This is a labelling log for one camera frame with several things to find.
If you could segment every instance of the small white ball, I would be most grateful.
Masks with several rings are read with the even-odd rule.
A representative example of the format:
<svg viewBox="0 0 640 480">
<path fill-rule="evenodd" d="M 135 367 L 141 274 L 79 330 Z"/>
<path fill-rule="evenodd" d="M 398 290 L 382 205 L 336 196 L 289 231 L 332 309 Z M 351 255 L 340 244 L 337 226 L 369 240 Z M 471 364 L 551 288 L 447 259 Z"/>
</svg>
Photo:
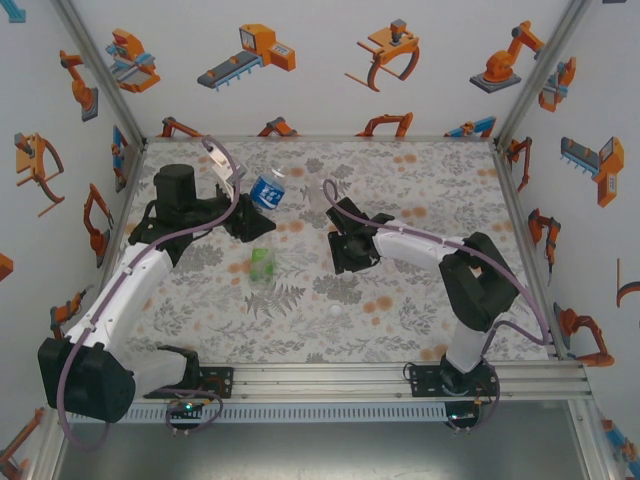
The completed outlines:
<svg viewBox="0 0 640 480">
<path fill-rule="evenodd" d="M 331 308 L 329 308 L 329 313 L 332 317 L 337 318 L 342 315 L 342 307 L 340 305 L 331 305 Z"/>
</svg>

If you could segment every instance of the metal bracket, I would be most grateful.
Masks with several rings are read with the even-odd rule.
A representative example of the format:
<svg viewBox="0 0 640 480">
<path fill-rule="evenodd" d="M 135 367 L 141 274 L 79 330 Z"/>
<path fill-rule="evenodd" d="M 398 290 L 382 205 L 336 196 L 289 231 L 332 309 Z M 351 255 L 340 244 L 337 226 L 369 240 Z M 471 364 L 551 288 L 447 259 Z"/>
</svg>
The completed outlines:
<svg viewBox="0 0 640 480">
<path fill-rule="evenodd" d="M 411 382 L 411 396 L 414 398 L 451 398 L 455 396 L 448 392 L 442 384 L 442 380 L 440 379 L 441 370 L 440 365 L 411 365 L 408 369 L 409 381 Z M 490 397 L 495 396 L 496 378 L 491 374 L 491 371 L 489 369 L 481 369 L 478 373 L 476 383 L 482 386 L 484 390 L 483 393 Z M 459 398 L 473 397 L 475 397 L 475 392 L 469 392 L 469 395 L 460 396 Z"/>
<path fill-rule="evenodd" d="M 233 391 L 233 368 L 232 367 L 200 367 L 199 389 L 213 392 L 220 398 L 229 399 Z M 171 393 L 151 392 L 145 395 L 146 399 L 174 399 L 177 395 Z M 208 398 L 206 395 L 196 395 L 194 398 Z"/>
</svg>

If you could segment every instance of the floral pattern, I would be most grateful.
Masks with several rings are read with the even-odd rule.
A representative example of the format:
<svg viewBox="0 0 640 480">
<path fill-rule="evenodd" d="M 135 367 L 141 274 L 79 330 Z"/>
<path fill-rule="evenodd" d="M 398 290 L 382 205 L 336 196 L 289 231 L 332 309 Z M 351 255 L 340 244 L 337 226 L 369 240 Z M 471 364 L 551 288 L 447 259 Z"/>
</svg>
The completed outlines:
<svg viewBox="0 0 640 480">
<path fill-rule="evenodd" d="M 281 162 L 290 168 L 281 205 L 266 213 L 278 225 L 263 239 L 276 250 L 275 285 L 250 285 L 252 246 L 215 229 L 186 250 L 144 306 L 125 358 L 170 344 L 197 350 L 203 363 L 438 359 L 457 322 L 439 274 L 383 259 L 350 278 L 335 275 L 327 242 L 333 226 L 324 214 L 328 203 L 311 203 L 311 189 L 324 176 L 335 179 L 339 194 L 351 197 L 370 217 L 387 213 L 449 237 L 487 233 L 526 281 L 488 143 L 249 139 L 225 146 L 247 167 L 245 192 L 259 173 Z M 163 165 L 192 165 L 198 197 L 215 195 L 216 177 L 204 153 L 197 142 L 148 146 L 127 234 L 155 198 L 153 175 Z M 338 317 L 329 313 L 333 305 L 341 307 Z M 501 318 L 537 333 L 521 296 Z M 501 329 L 488 357 L 534 360 L 547 354 Z"/>
</svg>

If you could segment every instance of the blue bottle label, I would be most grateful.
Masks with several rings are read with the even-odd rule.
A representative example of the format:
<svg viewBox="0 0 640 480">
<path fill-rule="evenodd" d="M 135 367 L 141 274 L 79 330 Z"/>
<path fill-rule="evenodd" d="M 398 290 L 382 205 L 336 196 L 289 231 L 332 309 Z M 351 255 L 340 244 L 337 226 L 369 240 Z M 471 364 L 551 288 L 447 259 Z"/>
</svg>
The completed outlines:
<svg viewBox="0 0 640 480">
<path fill-rule="evenodd" d="M 251 200 L 261 207 L 273 210 L 284 195 L 284 187 L 260 175 L 251 189 Z"/>
</svg>

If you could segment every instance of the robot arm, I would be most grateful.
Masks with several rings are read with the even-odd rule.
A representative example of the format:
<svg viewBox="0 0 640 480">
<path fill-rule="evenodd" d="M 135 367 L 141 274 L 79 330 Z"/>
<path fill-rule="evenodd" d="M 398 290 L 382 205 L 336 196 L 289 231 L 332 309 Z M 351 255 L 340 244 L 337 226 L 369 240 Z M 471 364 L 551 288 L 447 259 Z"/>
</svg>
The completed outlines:
<svg viewBox="0 0 640 480">
<path fill-rule="evenodd" d="M 218 155 L 214 149 L 209 153 Z M 154 177 L 154 184 L 157 199 L 147 206 L 142 221 L 131 233 L 131 246 L 125 250 L 98 299 L 63 341 L 48 338 L 38 350 L 47 402 L 51 407 L 57 407 L 58 384 L 73 348 L 78 353 L 71 363 L 64 390 L 65 409 L 69 412 L 115 423 L 126 414 L 135 398 L 160 387 L 193 390 L 199 387 L 200 369 L 195 352 L 160 347 L 129 368 L 117 359 L 119 345 L 127 338 L 158 284 L 194 241 L 193 234 L 158 244 L 133 268 L 129 267 L 131 261 L 156 240 L 211 223 L 231 205 L 231 200 L 219 187 L 215 198 L 196 198 L 194 172 L 188 165 L 162 167 Z M 155 209 L 155 217 L 149 216 L 152 209 Z M 276 227 L 255 209 L 247 194 L 240 195 L 236 208 L 222 225 L 243 242 L 250 242 Z M 92 324 L 92 318 L 98 313 L 99 321 Z M 78 346 L 87 328 L 90 333 Z"/>
<path fill-rule="evenodd" d="M 353 215 L 368 219 L 349 198 L 343 198 L 338 205 Z M 483 260 L 443 243 L 401 231 L 364 226 L 343 216 L 335 208 L 331 208 L 327 215 L 338 229 L 329 233 L 336 274 L 372 267 L 382 257 L 440 271 L 451 307 L 460 320 L 451 345 L 442 358 L 441 377 L 452 395 L 464 394 L 479 370 L 485 368 L 481 363 L 483 348 L 493 322 L 498 315 L 509 310 L 518 290 Z M 385 214 L 376 215 L 372 221 L 404 226 Z M 466 239 L 449 240 L 484 253 L 510 271 L 487 235 L 476 232 Z M 478 268 L 481 273 L 476 276 L 472 269 Z"/>
</svg>

